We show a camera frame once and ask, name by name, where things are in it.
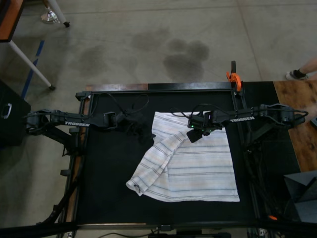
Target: striped towel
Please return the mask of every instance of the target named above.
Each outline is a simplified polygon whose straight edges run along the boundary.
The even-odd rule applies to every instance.
[[[187,118],[155,112],[154,145],[145,153],[127,187],[164,202],[239,202],[225,130],[191,143]]]

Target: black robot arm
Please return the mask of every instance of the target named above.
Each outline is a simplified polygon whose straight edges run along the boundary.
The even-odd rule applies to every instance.
[[[152,138],[151,128],[146,125],[140,112],[127,109],[124,112],[108,112],[90,116],[61,112],[59,110],[41,110],[30,112],[25,117],[26,132],[30,135],[44,135],[64,145],[63,155],[81,152],[79,127],[94,127],[97,130],[117,129],[128,134],[136,134],[139,140]],[[77,126],[69,130],[70,134],[56,128],[58,125]]]
[[[264,119],[267,122],[265,129],[262,128],[258,134],[254,134],[250,138],[253,142],[258,137],[274,127],[285,129],[292,128],[298,124],[305,122],[305,116],[308,113],[305,111],[295,110],[289,106],[282,104],[265,105],[261,104],[258,107],[241,109],[236,111],[225,112],[223,110],[214,110],[209,112],[199,112],[191,114],[188,118],[188,127],[193,130],[187,133],[192,143],[196,142],[204,136],[210,135],[211,132],[217,129],[226,127],[229,123],[249,121],[255,119]]]

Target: sneaker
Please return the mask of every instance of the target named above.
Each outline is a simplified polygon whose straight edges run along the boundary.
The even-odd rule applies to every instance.
[[[285,75],[287,80],[306,80],[308,79],[308,76],[305,75],[304,77],[298,78],[293,74],[293,71],[287,72]]]

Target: cabinet handle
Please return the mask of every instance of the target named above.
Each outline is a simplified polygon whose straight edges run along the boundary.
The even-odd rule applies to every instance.
[[[4,112],[4,109],[5,107],[9,107],[9,110],[8,110],[8,113],[6,115],[3,115],[3,112]],[[2,109],[2,113],[1,113],[1,117],[3,119],[7,119],[9,116],[10,116],[10,113],[11,113],[11,109],[12,109],[12,104],[11,103],[8,103],[7,105],[5,105]]]

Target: blue tape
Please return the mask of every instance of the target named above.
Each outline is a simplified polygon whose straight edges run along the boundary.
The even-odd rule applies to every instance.
[[[33,64],[36,66],[36,65],[38,64],[38,61],[39,61],[39,59],[36,59],[36,60],[33,62]],[[23,87],[22,94],[21,94],[21,98],[22,98],[22,99],[25,99],[26,92],[28,91],[28,88],[29,88],[29,86],[30,86],[32,76],[33,76],[33,70],[30,69],[29,74],[28,74],[28,77],[26,78],[26,82],[25,82],[24,87]]]
[[[36,52],[36,57],[40,56],[41,52],[42,52],[42,49],[43,49],[43,46],[44,46],[44,40],[41,40],[40,42],[40,45],[38,47],[38,50]],[[38,60],[39,59],[36,59],[33,64],[36,66],[37,63],[38,63]],[[28,88],[30,86],[30,83],[31,83],[31,79],[32,79],[32,76],[33,76],[33,70],[30,69],[29,71],[29,74],[28,74],[28,77],[26,78],[26,82],[24,84],[24,87],[23,87],[23,90],[22,90],[22,94],[21,94],[21,98],[22,99],[25,99],[25,96],[26,96],[26,93],[28,91]]]
[[[40,42],[40,45],[39,45],[39,47],[38,47],[38,51],[36,52],[36,55],[35,56],[40,56],[40,54],[41,54],[41,51],[42,51],[42,49],[43,49],[43,45],[44,45],[44,40],[41,40],[41,42]]]

